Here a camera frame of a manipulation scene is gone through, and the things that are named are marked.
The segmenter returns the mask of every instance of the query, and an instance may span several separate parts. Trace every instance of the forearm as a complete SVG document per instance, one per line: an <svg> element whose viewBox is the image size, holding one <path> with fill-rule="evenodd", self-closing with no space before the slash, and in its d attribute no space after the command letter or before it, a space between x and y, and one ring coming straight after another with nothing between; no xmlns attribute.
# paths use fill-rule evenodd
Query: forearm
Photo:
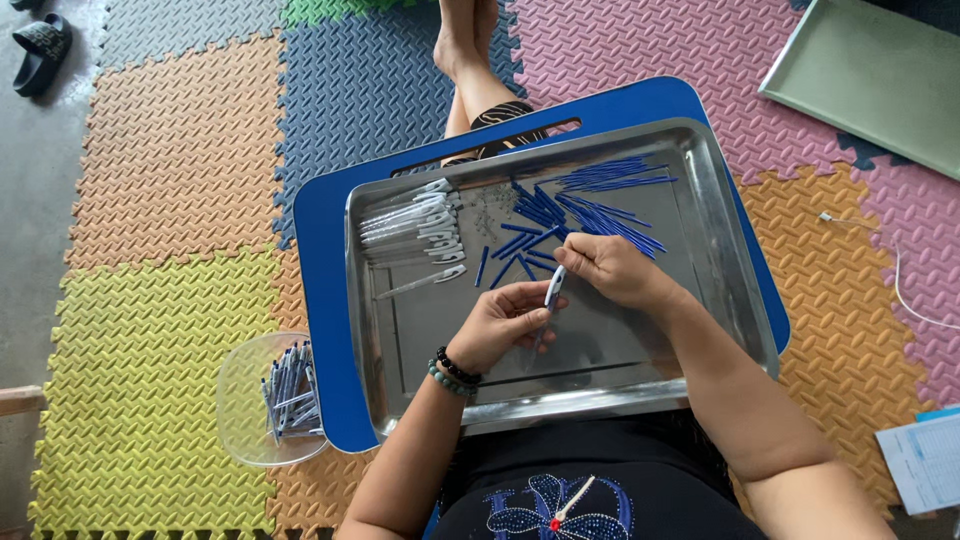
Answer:
<svg viewBox="0 0 960 540"><path fill-rule="evenodd" d="M453 456L466 402L432 377L423 380L357 487L342 538L353 536L351 522L384 528L404 538L420 533Z"/></svg>
<svg viewBox="0 0 960 540"><path fill-rule="evenodd" d="M804 412L687 291L658 322L686 376L690 406L743 482L833 459Z"/></svg>

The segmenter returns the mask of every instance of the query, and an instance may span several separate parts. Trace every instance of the white cable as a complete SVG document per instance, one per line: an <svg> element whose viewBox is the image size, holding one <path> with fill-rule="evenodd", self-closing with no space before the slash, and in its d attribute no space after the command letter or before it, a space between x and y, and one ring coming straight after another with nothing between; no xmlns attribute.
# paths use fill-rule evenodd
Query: white cable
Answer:
<svg viewBox="0 0 960 540"><path fill-rule="evenodd" d="M836 221L839 223L848 223L851 225L855 225L857 227L864 227L866 229L869 229L870 231L873 231L874 233L881 234L880 229L875 229L865 223L860 223L858 221L853 221L851 219L838 219L826 212L821 212L820 215L817 217L819 217L820 219L823 219L824 221ZM909 311L913 316L917 317L922 321L926 321L931 325L936 325L938 327L944 327L944 328L949 328L954 330L960 330L960 326L951 325L943 321L935 321L929 317L924 317L920 313L914 311L913 307L910 307L910 305L907 304L905 300L903 300L903 295L900 294L900 245L897 243L896 239L894 239L894 250L897 252L897 270L894 273L894 291L897 292L897 299L900 300L900 305L903 306L907 311Z"/></svg>

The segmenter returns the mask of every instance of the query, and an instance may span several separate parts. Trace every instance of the paper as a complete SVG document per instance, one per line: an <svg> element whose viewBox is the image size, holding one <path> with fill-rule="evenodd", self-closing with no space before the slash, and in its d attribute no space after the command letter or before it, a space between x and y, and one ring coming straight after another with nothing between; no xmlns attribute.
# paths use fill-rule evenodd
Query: paper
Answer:
<svg viewBox="0 0 960 540"><path fill-rule="evenodd" d="M876 433L910 515L960 505L960 416Z"/></svg>

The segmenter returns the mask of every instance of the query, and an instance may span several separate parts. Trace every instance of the woman's left hand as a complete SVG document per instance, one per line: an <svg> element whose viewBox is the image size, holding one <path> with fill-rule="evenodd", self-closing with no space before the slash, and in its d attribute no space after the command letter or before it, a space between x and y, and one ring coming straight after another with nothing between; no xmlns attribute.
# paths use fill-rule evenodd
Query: woman's left hand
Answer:
<svg viewBox="0 0 960 540"><path fill-rule="evenodd" d="M543 307L550 281L519 282L504 285L480 295L467 321L446 347L446 355L467 373L487 373L511 347L532 349L537 331L550 320L550 311ZM557 299L557 309L569 304ZM543 333L540 352L553 343L557 335L550 329Z"/></svg>

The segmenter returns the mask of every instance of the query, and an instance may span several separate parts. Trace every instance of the clear plastic bowl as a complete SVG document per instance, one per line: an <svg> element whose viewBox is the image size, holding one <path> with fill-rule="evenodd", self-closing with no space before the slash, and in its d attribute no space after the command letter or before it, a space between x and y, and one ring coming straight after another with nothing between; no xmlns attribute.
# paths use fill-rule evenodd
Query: clear plastic bowl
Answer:
<svg viewBox="0 0 960 540"><path fill-rule="evenodd" d="M255 337L224 360L217 376L217 431L237 461L255 467L292 465L319 454L329 444L323 436L288 437L280 438L278 446L267 428L260 379L268 376L284 351L307 339L309 335L291 331Z"/></svg>

